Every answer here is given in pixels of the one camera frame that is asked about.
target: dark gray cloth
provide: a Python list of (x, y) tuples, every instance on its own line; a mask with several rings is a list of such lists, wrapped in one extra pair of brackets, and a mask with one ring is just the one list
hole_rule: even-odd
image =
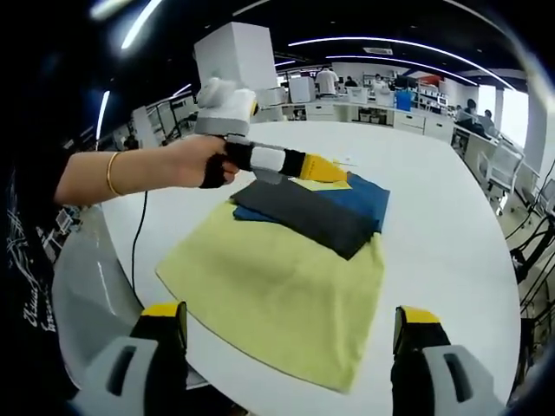
[(375, 231), (373, 218), (337, 205), (290, 180), (284, 179), (279, 185), (257, 180), (232, 199), (238, 205), (276, 219), (347, 260)]

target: hand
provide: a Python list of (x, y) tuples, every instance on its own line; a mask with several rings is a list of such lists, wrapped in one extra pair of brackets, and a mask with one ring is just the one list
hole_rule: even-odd
[[(205, 180), (206, 162), (214, 154), (225, 154), (224, 145), (225, 141), (219, 137), (194, 134), (164, 147), (176, 186), (200, 186)], [(228, 161), (224, 161), (222, 166), (225, 183), (230, 184), (239, 169)]]

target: person in background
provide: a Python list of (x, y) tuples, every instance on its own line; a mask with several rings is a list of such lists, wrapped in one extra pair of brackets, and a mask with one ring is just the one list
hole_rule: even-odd
[(125, 150), (135, 150), (139, 148), (139, 141), (135, 138), (134, 134), (129, 134), (129, 137), (123, 142)]
[(495, 130), (495, 124), (492, 120), (492, 112), (486, 110), (483, 116), (480, 116), (480, 123), (484, 127), (486, 133), (493, 132)]
[(485, 135), (485, 129), (480, 124), (479, 118), (476, 115), (476, 101), (474, 101), (472, 98), (468, 99), (467, 107), (464, 109), (464, 111), (459, 112), (457, 124), (487, 139)]
[(467, 107), (465, 108), (465, 113), (476, 115), (476, 107), (476, 101), (474, 101), (472, 98), (469, 98), (467, 101)]
[(380, 106), (393, 107), (393, 95), (389, 89), (389, 85), (382, 76), (376, 74), (372, 81), (372, 88), (375, 94), (375, 103)]
[(457, 107), (454, 108), (454, 120), (459, 121), (460, 113), (462, 113), (462, 106), (457, 104)]
[(339, 77), (329, 68), (324, 68), (316, 75), (316, 84), (320, 95), (336, 95)]
[(353, 79), (350, 76), (348, 76), (347, 82), (345, 82), (345, 87), (358, 87), (358, 85), (356, 84), (356, 82), (353, 81)]

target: blue container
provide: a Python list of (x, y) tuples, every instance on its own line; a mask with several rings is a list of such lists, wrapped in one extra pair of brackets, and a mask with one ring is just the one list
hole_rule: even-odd
[(395, 108), (410, 111), (412, 107), (412, 94), (409, 91), (397, 91), (395, 93)]

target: black t-shirt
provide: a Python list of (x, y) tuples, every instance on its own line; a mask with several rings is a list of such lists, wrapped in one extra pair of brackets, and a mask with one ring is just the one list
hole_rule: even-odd
[(69, 156), (36, 146), (12, 146), (3, 155), (2, 189), (5, 258), (0, 304), (3, 310), (3, 379), (12, 414), (31, 407), (65, 413), (75, 394), (62, 359), (52, 310), (53, 265), (37, 228), (52, 230), (54, 194)]

